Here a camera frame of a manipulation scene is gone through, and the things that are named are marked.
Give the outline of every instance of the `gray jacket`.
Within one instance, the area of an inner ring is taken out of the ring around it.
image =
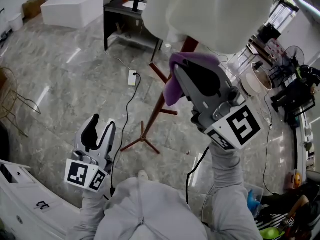
[[[129,178],[107,202],[103,191],[83,194],[80,223],[68,240],[129,240],[143,225],[161,240],[262,239],[247,206],[240,158],[210,145],[214,170],[213,225],[204,226],[170,186]]]

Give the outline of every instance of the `white power strip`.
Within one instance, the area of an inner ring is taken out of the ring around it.
[[[137,73],[137,71],[129,71],[128,86],[136,86],[137,75],[134,75],[134,73]]]

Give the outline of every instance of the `cardboard box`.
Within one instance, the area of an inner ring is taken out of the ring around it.
[[[6,81],[7,81],[7,77],[4,74],[4,72],[0,69],[0,92],[2,87],[5,85]]]
[[[41,5],[46,0],[29,0],[22,5],[23,14],[26,19],[33,19],[41,13]]]

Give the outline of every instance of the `gray sleeve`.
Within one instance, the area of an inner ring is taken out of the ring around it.
[[[210,145],[214,170],[214,239],[262,239],[248,209],[240,157]]]
[[[100,187],[98,193],[88,190],[83,192],[80,221],[68,230],[66,240],[93,240],[98,226],[104,218],[106,199],[104,198],[105,185]]]

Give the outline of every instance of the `white sneaker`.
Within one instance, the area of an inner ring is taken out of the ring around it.
[[[146,173],[145,170],[140,170],[140,171],[138,172],[138,179],[139,179],[139,180],[148,181],[148,180],[149,180],[149,176],[148,176],[148,174]]]

